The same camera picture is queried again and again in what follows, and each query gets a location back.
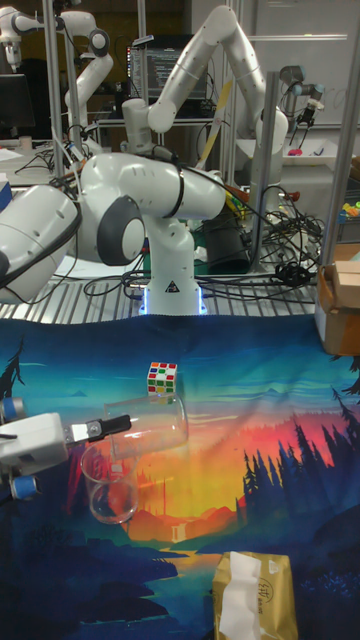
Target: robotic arm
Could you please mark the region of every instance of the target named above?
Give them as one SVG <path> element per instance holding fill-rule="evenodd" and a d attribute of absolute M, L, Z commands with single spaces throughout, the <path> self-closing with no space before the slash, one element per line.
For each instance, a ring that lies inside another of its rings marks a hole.
<path fill-rule="evenodd" d="M 203 73 L 213 52 L 221 44 L 229 60 L 251 115 L 255 130 L 256 146 L 252 165 L 250 204 L 258 182 L 260 147 L 262 137 L 262 113 L 265 100 L 265 81 L 255 51 L 237 22 L 232 9 L 225 5 L 216 7 L 193 36 L 171 72 L 161 96 L 151 107 L 143 100 L 133 99 L 123 104 L 124 119 L 133 153 L 148 153 L 151 150 L 150 129 L 158 133 L 168 131 L 175 116 Z M 269 184 L 280 182 L 282 150 L 287 133 L 286 116 L 277 109 L 275 116 L 272 161 Z M 278 208 L 275 191 L 269 193 Z"/>
<path fill-rule="evenodd" d="M 39 291 L 76 231 L 80 258 L 115 266 L 130 264 L 139 255 L 146 228 L 151 281 L 145 290 L 144 312 L 201 313 L 201 291 L 194 278 L 194 240 L 180 220 L 206 220 L 218 215 L 225 202 L 224 185 L 216 173 L 181 167 L 170 157 L 168 161 L 156 159 L 151 128 L 166 131 L 171 127 L 177 110 L 220 42 L 253 116 L 257 151 L 252 186 L 256 184 L 265 83 L 234 12 L 219 6 L 179 58 L 158 102 L 150 108 L 140 99 L 124 103 L 132 153 L 104 153 L 88 160 L 76 205 L 52 187 L 34 187 L 0 214 L 0 300 L 19 303 L 29 300 L 34 290 Z M 281 169 L 286 132 L 286 117 L 277 111 L 273 161 L 280 164 L 273 162 L 270 183 L 276 182 L 275 173 Z M 28 212 L 26 229 L 24 211 Z"/>
<path fill-rule="evenodd" d="M 68 459 L 68 450 L 131 429 L 129 415 L 63 426 L 58 413 L 28 418 L 21 398 L 0 402 L 0 487 L 9 500 L 28 500 L 39 492 L 33 476 Z"/>
<path fill-rule="evenodd" d="M 299 125 L 306 125 L 303 139 L 299 144 L 299 149 L 301 149 L 309 129 L 315 122 L 316 111 L 324 109 L 324 105 L 321 104 L 320 100 L 325 88 L 322 84 L 303 84 L 305 80 L 305 69 L 299 65 L 283 67 L 280 71 L 280 80 L 288 85 L 285 93 L 286 102 L 284 113 L 289 122 L 288 130 L 292 133 L 290 145 L 292 144 Z M 306 107 L 295 117 L 296 101 L 300 96 L 309 96 L 309 99 Z"/>
<path fill-rule="evenodd" d="M 89 48 L 94 59 L 77 79 L 77 91 L 80 110 L 80 121 L 83 127 L 88 124 L 86 103 L 97 87 L 103 82 L 113 66 L 113 59 L 109 55 L 109 36 L 96 26 L 95 18 L 91 13 L 83 11 L 64 11 L 54 17 L 56 30 L 65 37 L 85 36 L 89 40 Z M 6 57 L 12 70 L 16 73 L 21 64 L 21 38 L 34 31 L 43 31 L 43 19 L 39 16 L 32 18 L 13 7 L 0 9 L 0 42 L 3 43 Z M 69 126 L 72 124 L 72 115 L 69 108 L 70 96 L 67 92 L 65 103 L 68 107 Z"/>

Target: robot logo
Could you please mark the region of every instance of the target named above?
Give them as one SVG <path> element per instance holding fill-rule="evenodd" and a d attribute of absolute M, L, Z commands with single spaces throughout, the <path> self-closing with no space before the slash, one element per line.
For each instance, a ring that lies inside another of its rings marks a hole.
<path fill-rule="evenodd" d="M 176 286 L 174 280 L 171 280 L 167 289 L 165 289 L 166 293 L 180 293 L 180 289 Z"/>

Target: computer monitor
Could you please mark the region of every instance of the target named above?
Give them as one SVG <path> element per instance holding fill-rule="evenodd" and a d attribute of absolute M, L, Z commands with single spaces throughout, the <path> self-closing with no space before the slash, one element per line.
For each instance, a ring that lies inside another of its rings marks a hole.
<path fill-rule="evenodd" d="M 155 37 L 147 47 L 148 92 L 149 102 L 155 102 L 165 86 L 177 59 L 191 36 L 161 36 Z M 135 47 L 127 49 L 127 70 L 129 78 L 129 95 L 131 98 L 141 96 L 140 81 L 140 50 Z M 187 101 L 206 100 L 205 70 Z"/>
<path fill-rule="evenodd" d="M 23 74 L 0 75 L 0 130 L 34 126 L 26 77 Z"/>

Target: blue light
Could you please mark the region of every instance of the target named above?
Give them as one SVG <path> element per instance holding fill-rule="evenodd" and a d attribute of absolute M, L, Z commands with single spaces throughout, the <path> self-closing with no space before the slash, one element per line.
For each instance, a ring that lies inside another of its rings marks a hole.
<path fill-rule="evenodd" d="M 148 314 L 148 295 L 149 295 L 148 289 L 147 287 L 145 287 L 144 295 L 143 295 L 143 303 L 139 309 L 139 313 L 142 316 L 147 316 Z"/>
<path fill-rule="evenodd" d="M 207 314 L 207 308 L 203 301 L 202 289 L 199 287 L 199 316 L 204 316 Z"/>

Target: yellow object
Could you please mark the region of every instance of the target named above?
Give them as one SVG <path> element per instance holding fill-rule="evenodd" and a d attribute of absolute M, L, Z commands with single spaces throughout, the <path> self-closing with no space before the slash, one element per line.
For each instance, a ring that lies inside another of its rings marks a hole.
<path fill-rule="evenodd" d="M 232 85 L 232 80 L 229 80 L 224 84 L 223 88 L 221 89 L 220 97 L 216 105 L 216 111 L 214 113 L 214 118 L 211 124 L 209 137 L 206 141 L 206 145 L 205 145 L 204 151 L 202 152 L 201 158 L 196 165 L 196 169 L 202 169 L 205 166 L 205 162 L 208 159 L 210 155 L 210 151 L 214 146 L 214 142 L 216 140 L 217 134 L 219 133 L 220 127 L 224 120 L 225 107 L 228 101 L 231 85 Z"/>
<path fill-rule="evenodd" d="M 230 211 L 240 216 L 242 219 L 246 216 L 246 207 L 232 195 L 229 191 L 226 191 L 226 204 L 229 207 Z"/>

